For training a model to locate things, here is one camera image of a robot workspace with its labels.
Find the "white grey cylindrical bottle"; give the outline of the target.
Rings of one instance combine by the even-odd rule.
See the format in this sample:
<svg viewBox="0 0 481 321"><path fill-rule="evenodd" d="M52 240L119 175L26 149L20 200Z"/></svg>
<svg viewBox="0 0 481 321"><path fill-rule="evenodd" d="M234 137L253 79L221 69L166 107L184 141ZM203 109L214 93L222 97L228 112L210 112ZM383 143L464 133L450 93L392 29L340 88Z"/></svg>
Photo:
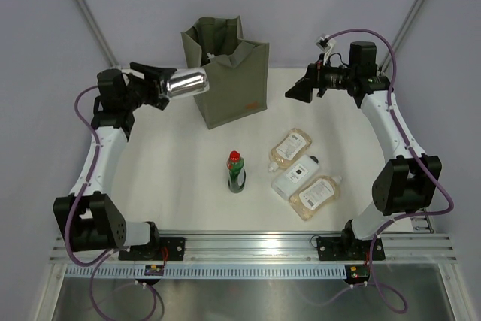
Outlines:
<svg viewBox="0 0 481 321"><path fill-rule="evenodd" d="M169 100L202 94L209 89L207 72L203 68L175 71L165 81L165 95Z"/></svg>

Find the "green canvas bag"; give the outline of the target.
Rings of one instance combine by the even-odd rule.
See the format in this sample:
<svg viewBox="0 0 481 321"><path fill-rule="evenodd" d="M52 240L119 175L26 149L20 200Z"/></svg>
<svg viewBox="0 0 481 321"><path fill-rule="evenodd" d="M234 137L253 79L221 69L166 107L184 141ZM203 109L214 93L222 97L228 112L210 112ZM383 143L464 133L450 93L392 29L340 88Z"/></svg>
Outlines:
<svg viewBox="0 0 481 321"><path fill-rule="evenodd" d="M181 38L187 67L207 72L210 90L195 103L209 129L268 108L270 44L246 39L240 17L201 17ZM221 60L209 63L208 53Z"/></svg>

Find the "white conditioner bottle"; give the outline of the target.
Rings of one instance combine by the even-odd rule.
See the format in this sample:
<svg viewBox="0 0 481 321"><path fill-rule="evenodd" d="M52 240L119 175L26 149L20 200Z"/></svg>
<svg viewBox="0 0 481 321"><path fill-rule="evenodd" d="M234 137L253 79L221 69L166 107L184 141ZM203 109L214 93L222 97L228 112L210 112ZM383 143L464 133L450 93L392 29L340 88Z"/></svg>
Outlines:
<svg viewBox="0 0 481 321"><path fill-rule="evenodd" d="M319 160L315 156L303 155L273 180L271 188L282 199L288 201L316 175L319 169Z"/></svg>

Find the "green dish soap bottle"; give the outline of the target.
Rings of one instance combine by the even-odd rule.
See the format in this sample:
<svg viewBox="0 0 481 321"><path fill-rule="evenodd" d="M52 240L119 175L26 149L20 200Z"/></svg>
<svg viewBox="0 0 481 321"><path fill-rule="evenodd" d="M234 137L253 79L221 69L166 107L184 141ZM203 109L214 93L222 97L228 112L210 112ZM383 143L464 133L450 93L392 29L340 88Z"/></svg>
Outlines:
<svg viewBox="0 0 481 321"><path fill-rule="evenodd" d="M228 169L228 187L233 193L239 193L244 190L247 173L245 170L245 160L241 154L233 150L228 156L226 163Z"/></svg>

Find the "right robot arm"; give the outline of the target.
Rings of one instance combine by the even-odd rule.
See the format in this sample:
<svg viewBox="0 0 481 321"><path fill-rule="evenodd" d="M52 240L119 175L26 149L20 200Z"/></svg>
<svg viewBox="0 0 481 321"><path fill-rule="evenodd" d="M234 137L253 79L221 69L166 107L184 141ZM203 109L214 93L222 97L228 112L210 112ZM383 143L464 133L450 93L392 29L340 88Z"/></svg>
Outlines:
<svg viewBox="0 0 481 321"><path fill-rule="evenodd" d="M340 235L316 237L316 249L322 261L380 261L385 258L380 232L431 204L442 164L409 132L389 91L389 79L377 70L375 43L352 42L348 63L337 67L330 62L334 41L322 38L318 46L318 60L285 96L310 103L314 90L319 97L329 89L347 91L369 120L386 164L373 183L368 207L349 220Z"/></svg>

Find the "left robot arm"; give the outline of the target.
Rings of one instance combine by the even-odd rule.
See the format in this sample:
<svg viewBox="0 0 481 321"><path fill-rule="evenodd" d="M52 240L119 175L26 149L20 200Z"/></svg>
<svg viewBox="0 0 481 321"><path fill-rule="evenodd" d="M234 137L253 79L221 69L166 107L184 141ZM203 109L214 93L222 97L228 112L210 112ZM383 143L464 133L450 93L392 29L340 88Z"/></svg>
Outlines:
<svg viewBox="0 0 481 321"><path fill-rule="evenodd" d="M76 252L119 250L122 260L164 257L159 231L151 221L128 222L113 203L110 192L119 158L129 141L134 112L143 105L164 110L166 83L175 68L157 68L133 62L126 74L110 68L97 75L93 118L84 124L91 132L89 152L81 174L67 196L53 203L53 213L71 260Z"/></svg>

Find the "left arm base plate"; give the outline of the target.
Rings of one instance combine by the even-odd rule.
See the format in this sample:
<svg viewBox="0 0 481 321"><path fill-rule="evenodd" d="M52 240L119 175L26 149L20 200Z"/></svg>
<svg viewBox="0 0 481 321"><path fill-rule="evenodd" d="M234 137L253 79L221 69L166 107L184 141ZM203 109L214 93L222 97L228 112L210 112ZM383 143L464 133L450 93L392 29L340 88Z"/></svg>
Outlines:
<svg viewBox="0 0 481 321"><path fill-rule="evenodd" d="M130 247L130 251L119 252L120 261L163 262L183 261L186 239L183 237L161 236L145 245Z"/></svg>

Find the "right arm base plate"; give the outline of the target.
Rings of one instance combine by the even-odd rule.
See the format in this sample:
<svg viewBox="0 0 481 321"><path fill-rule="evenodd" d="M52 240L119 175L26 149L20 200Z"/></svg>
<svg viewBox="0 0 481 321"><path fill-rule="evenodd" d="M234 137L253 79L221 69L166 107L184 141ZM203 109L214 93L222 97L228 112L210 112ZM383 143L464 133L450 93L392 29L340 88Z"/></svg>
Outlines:
<svg viewBox="0 0 481 321"><path fill-rule="evenodd" d="M371 240L354 239L346 246L341 237L317 237L316 249L320 261L383 261L386 259L383 243L376 239L370 256Z"/></svg>

